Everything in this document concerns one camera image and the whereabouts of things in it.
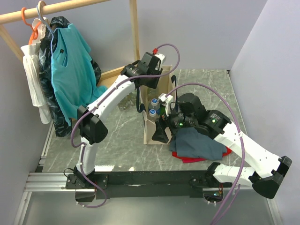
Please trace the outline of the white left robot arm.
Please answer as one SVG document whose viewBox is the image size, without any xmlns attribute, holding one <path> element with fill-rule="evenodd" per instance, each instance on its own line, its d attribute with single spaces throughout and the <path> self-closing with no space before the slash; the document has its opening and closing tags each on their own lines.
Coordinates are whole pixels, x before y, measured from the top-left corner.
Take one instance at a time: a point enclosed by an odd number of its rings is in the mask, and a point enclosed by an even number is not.
<svg viewBox="0 0 300 225">
<path fill-rule="evenodd" d="M 81 136 L 80 158 L 73 170 L 75 183 L 82 188 L 89 188 L 94 182 L 95 158 L 98 144 L 105 139 L 108 129 L 104 125 L 108 115 L 123 98 L 140 86 L 156 88 L 158 77 L 143 77 L 128 80 L 130 77 L 140 75 L 160 75 L 163 69 L 161 65 L 165 56 L 160 53 L 145 53 L 141 60 L 125 66 L 115 82 L 104 92 L 101 97 L 88 106 L 80 106 L 77 117 L 82 120 L 79 123 Z"/>
</svg>

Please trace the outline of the cream canvas tote bag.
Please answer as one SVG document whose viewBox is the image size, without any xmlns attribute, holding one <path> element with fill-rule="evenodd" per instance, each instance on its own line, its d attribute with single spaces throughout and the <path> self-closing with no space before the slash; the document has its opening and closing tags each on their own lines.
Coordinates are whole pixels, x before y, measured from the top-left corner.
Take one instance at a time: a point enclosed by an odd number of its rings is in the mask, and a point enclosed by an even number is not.
<svg viewBox="0 0 300 225">
<path fill-rule="evenodd" d="M 166 94 L 169 91 L 173 90 L 176 84 L 177 84 L 177 77 L 173 72 L 171 72 L 169 75 L 160 77 L 157 88 L 154 90 L 154 92 L 150 93 L 150 91 L 148 91 L 148 87 L 146 86 L 140 87 L 140 103 L 143 104 L 145 107 L 145 110 L 142 111 L 143 124 L 144 124 L 143 144 L 145 145 L 164 144 L 152 140 L 152 136 L 156 131 L 156 125 L 155 122 L 152 121 L 149 117 L 148 105 L 150 103 L 150 97 L 158 98 L 160 94 L 162 93 Z"/>
</svg>

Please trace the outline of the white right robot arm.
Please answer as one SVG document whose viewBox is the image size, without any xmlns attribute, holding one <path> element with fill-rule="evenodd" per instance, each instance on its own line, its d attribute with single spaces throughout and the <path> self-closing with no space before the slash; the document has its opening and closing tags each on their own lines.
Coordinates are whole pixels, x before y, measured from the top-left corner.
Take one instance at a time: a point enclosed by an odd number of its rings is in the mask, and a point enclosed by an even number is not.
<svg viewBox="0 0 300 225">
<path fill-rule="evenodd" d="M 153 106 L 165 107 L 165 112 L 155 121 L 156 131 L 152 140 L 168 143 L 168 128 L 172 135 L 184 128 L 194 128 L 198 133 L 224 145 L 239 157 L 248 167 L 227 166 L 212 163 L 206 170 L 202 183 L 215 187 L 219 183 L 251 186 L 263 197 L 273 199 L 286 176 L 292 160 L 279 157 L 237 130 L 236 125 L 218 110 L 207 110 L 199 97 L 192 93 L 183 94 L 175 102 L 173 96 L 161 94 L 151 101 Z"/>
</svg>

